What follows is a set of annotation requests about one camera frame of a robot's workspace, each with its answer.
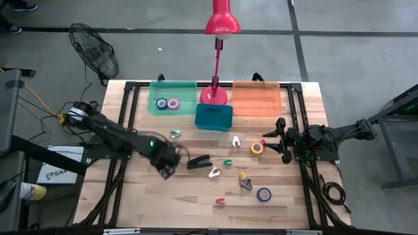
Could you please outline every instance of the red clip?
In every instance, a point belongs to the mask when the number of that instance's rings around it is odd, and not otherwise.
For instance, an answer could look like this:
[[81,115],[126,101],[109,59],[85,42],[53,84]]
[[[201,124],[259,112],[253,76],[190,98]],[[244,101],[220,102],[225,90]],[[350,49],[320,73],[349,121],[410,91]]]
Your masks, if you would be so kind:
[[216,204],[225,204],[227,201],[224,198],[218,198],[215,202]]

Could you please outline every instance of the red desk lamp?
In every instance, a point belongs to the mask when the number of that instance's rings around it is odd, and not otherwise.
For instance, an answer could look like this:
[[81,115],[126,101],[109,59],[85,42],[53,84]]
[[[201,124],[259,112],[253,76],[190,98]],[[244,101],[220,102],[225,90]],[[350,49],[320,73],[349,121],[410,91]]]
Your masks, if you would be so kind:
[[201,102],[205,104],[226,104],[227,93],[222,87],[217,86],[217,69],[219,67],[219,56],[223,47],[223,40],[229,38],[232,33],[241,32],[238,20],[231,14],[230,0],[213,0],[214,14],[209,19],[204,29],[204,34],[215,35],[216,66],[215,76],[212,85],[203,89]]

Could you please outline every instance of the black stapler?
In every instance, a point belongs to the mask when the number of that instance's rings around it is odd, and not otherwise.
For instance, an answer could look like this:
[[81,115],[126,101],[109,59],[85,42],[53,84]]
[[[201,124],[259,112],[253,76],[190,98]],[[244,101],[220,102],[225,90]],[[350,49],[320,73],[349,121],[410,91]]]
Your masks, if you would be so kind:
[[187,169],[193,170],[202,167],[212,166],[213,164],[210,162],[210,156],[208,154],[196,157],[187,162]]

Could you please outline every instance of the green clip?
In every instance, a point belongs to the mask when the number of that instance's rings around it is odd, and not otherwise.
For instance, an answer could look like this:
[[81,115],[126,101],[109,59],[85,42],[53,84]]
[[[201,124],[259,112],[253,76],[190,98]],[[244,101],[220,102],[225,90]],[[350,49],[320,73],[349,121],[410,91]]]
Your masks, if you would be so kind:
[[233,164],[233,161],[232,161],[232,160],[230,160],[230,159],[227,159],[227,160],[225,160],[225,161],[223,162],[223,164],[224,164],[224,165],[229,165],[229,166],[231,166],[231,165]]

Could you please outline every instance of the electric fan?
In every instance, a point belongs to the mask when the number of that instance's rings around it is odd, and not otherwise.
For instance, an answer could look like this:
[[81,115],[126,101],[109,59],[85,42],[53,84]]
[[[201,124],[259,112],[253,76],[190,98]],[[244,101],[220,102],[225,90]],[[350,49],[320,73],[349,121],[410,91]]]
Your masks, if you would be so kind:
[[74,23],[70,27],[69,38],[72,46],[84,63],[103,80],[115,78],[119,73],[119,64],[113,47],[99,34],[83,23]]

